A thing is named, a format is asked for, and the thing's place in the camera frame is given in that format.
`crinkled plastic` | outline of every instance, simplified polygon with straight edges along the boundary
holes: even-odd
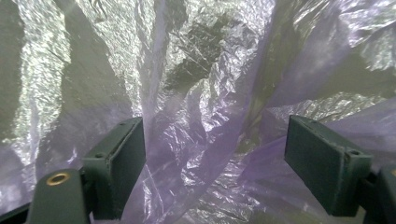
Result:
[[[283,161],[288,117],[395,162],[396,3],[0,1],[0,214],[143,116],[125,223],[329,217]]]

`black metal bracket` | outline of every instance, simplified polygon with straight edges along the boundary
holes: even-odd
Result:
[[[396,223],[396,165],[371,173],[371,155],[313,119],[290,116],[285,161],[329,215]]]
[[[64,169],[42,177],[30,204],[0,217],[0,223],[90,223],[120,219],[146,162],[143,120],[118,124],[83,158],[80,170]]]

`translucent plastic film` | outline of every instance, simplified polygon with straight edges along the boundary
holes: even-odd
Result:
[[[142,116],[125,223],[361,223],[283,161],[290,114],[396,160],[396,2],[0,0],[0,214]]]

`wrinkled plastic wrap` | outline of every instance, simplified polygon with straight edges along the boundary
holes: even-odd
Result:
[[[290,114],[396,156],[396,3],[0,1],[0,214],[143,116],[125,223],[329,217],[283,161]]]

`brass screw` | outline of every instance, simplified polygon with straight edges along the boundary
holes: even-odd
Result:
[[[66,181],[68,178],[70,178],[70,175],[68,173],[55,174],[47,179],[47,185],[49,185],[49,186],[60,185],[64,181]]]

